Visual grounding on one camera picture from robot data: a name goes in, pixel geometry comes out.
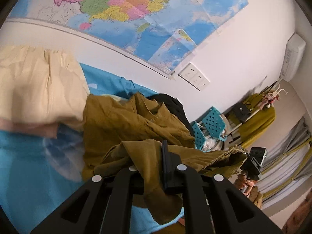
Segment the person's right hand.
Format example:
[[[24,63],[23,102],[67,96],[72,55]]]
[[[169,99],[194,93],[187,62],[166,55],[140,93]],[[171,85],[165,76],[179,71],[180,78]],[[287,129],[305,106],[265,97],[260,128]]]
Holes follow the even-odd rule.
[[[249,199],[254,198],[258,192],[258,187],[256,184],[257,181],[247,178],[246,171],[241,171],[234,181],[234,186]]]

